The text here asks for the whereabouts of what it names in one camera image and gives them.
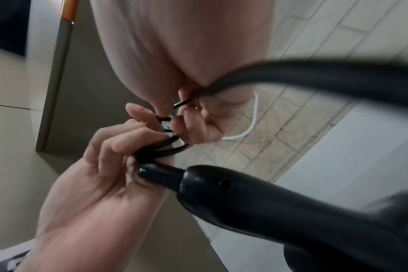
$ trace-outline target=black plastic handle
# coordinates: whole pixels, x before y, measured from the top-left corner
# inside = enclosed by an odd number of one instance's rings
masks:
[[[368,271],[408,271],[408,235],[402,230],[377,216],[322,203],[240,172],[189,167],[177,197],[191,213],[225,229]]]

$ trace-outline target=person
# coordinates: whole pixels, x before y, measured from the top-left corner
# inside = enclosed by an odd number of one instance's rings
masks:
[[[177,93],[190,97],[237,67],[262,60],[274,0],[91,0],[103,47],[119,79],[159,116]],[[250,87],[180,109],[173,131],[189,144],[217,142],[251,99]],[[98,130],[79,161],[52,186],[35,247],[19,272],[122,271],[166,199],[140,179],[131,156],[167,139],[156,115],[127,104],[132,119]],[[161,163],[174,165],[174,159]]]

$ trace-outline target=black tool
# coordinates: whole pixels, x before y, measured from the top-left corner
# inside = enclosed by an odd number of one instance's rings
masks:
[[[196,97],[239,84],[289,83],[408,107],[408,66],[337,61],[282,61],[234,71]],[[153,158],[177,140],[135,154],[140,177],[177,192],[191,213],[216,226],[285,244],[293,271],[408,272],[408,192],[385,199],[385,208],[364,213],[307,198],[237,171],[214,166],[186,170]]]

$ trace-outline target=coiled black cable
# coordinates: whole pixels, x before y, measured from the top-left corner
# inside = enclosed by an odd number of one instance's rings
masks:
[[[175,108],[201,96],[257,83],[292,84],[408,108],[408,65],[339,60],[284,60],[249,65],[222,76],[195,96],[176,104]],[[170,121],[170,118],[160,118],[159,121]],[[135,157],[152,160],[187,149],[187,145],[183,145],[161,150],[177,140],[178,136],[173,136],[165,142],[145,147]]]

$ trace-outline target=orange edge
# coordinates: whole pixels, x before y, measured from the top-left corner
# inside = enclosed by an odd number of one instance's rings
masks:
[[[64,7],[62,9],[62,18],[70,22],[74,22],[75,15],[77,14],[78,0],[65,0]]]

